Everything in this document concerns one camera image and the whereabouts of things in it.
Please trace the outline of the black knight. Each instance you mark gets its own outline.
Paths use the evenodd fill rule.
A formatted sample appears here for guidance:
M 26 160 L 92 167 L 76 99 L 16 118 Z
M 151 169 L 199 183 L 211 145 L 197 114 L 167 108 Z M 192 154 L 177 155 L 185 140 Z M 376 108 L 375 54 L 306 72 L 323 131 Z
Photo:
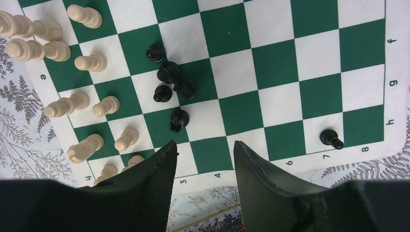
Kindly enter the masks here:
M 196 92 L 196 84 L 192 79 L 182 78 L 174 85 L 173 90 L 185 99 L 192 99 Z

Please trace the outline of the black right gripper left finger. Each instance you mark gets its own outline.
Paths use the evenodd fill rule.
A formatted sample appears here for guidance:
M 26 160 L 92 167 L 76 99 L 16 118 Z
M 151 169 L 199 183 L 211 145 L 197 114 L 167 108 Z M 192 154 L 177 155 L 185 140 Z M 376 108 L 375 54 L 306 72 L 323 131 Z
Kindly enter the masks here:
M 54 180 L 2 180 L 3 232 L 163 232 L 166 230 L 177 145 L 93 187 Z

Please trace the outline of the black rook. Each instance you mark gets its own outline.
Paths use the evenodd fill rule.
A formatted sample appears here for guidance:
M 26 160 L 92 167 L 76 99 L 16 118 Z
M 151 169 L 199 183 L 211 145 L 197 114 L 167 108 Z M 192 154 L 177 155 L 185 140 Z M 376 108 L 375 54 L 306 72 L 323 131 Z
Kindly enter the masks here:
M 176 108 L 171 114 L 170 131 L 174 133 L 180 132 L 189 123 L 189 114 L 180 109 Z

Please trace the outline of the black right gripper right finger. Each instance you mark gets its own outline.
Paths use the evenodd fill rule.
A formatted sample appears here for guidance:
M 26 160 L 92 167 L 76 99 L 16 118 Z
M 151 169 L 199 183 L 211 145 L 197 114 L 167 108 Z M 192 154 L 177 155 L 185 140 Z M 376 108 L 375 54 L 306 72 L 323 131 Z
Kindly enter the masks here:
M 407 232 L 410 183 L 348 181 L 325 188 L 263 159 L 242 141 L 234 162 L 248 232 Z

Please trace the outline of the black bishop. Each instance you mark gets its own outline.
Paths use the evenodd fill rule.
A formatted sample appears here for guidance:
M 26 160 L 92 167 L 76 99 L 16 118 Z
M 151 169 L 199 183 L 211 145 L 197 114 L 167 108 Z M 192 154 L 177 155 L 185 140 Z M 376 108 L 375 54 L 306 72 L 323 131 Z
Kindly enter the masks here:
M 181 78 L 180 66 L 172 61 L 165 61 L 157 71 L 157 78 L 167 84 L 176 83 Z

